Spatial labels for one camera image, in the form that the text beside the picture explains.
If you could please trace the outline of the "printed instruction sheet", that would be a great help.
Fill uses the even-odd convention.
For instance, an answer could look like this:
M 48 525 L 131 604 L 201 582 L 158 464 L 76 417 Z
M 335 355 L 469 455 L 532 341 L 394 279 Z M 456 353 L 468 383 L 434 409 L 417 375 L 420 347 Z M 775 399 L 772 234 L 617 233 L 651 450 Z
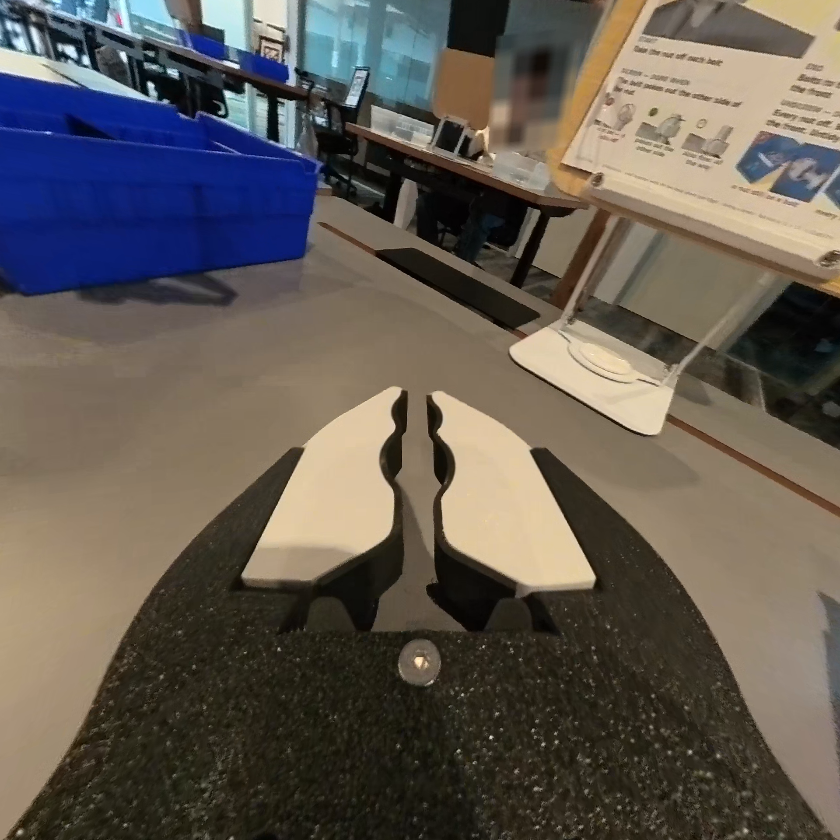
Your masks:
M 563 162 L 711 224 L 838 239 L 839 6 L 647 2 Z

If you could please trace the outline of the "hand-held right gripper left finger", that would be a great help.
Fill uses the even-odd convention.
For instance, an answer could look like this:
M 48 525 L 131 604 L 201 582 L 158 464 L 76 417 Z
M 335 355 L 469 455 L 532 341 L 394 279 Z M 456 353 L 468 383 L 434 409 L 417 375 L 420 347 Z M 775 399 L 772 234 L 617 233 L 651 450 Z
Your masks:
M 392 585 L 403 567 L 407 390 L 390 386 L 337 416 L 302 448 L 241 573 L 243 585 L 329 585 L 362 568 Z

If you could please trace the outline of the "black office chair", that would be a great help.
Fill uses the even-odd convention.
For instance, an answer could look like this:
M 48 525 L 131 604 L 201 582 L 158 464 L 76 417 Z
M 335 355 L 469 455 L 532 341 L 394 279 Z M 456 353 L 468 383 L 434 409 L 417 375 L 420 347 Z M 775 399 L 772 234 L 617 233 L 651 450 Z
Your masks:
M 329 99 L 327 91 L 317 86 L 312 74 L 298 67 L 295 74 L 299 86 L 307 93 L 298 137 L 299 151 L 312 152 L 317 158 L 327 186 L 343 192 L 344 198 L 356 198 L 353 166 L 359 143 L 346 130 L 346 109 Z

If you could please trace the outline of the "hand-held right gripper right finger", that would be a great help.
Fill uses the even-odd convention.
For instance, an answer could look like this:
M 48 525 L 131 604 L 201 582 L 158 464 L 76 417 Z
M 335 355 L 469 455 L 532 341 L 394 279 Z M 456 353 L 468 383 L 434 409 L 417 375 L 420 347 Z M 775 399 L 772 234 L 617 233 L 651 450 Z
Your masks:
M 591 590 L 595 572 L 531 446 L 445 392 L 429 394 L 427 407 L 444 457 L 444 550 L 517 596 Z

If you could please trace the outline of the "long wooden workbench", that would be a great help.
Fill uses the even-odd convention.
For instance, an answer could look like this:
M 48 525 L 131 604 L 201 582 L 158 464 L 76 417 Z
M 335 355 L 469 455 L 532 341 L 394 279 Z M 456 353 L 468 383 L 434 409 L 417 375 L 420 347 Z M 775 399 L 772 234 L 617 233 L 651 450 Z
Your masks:
M 2 56 L 39 62 L 49 81 L 133 91 L 185 116 L 206 112 L 252 132 L 262 97 L 263 134 L 279 143 L 281 103 L 304 102 L 307 93 L 290 76 L 284 84 L 240 69 L 238 50 L 261 55 L 252 49 L 252 13 L 252 2 L 2 2 Z M 227 60 L 192 51 L 186 33 L 224 43 Z

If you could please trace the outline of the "large blue plastic bin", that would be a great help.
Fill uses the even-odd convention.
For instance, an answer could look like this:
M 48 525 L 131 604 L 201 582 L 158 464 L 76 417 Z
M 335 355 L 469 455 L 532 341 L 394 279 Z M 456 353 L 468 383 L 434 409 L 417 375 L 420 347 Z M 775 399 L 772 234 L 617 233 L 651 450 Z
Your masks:
M 26 295 L 304 256 L 321 165 L 172 105 L 2 74 L 2 284 Z

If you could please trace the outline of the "clear plastic container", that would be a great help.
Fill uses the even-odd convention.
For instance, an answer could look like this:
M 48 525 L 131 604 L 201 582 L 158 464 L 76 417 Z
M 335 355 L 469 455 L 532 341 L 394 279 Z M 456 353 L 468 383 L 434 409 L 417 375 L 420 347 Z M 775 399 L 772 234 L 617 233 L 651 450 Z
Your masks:
M 519 152 L 496 153 L 492 171 L 496 178 L 533 192 L 543 192 L 551 182 L 550 168 L 544 161 Z
M 433 124 L 404 114 L 371 106 L 370 128 L 373 132 L 413 145 L 429 145 L 434 137 Z

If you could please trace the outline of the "brown cardboard box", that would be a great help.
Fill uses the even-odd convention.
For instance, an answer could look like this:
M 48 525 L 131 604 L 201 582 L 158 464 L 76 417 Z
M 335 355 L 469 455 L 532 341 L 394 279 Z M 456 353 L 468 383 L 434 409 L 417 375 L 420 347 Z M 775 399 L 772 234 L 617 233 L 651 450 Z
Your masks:
M 495 59 L 445 48 L 437 59 L 431 111 L 437 119 L 456 118 L 476 131 L 489 124 Z

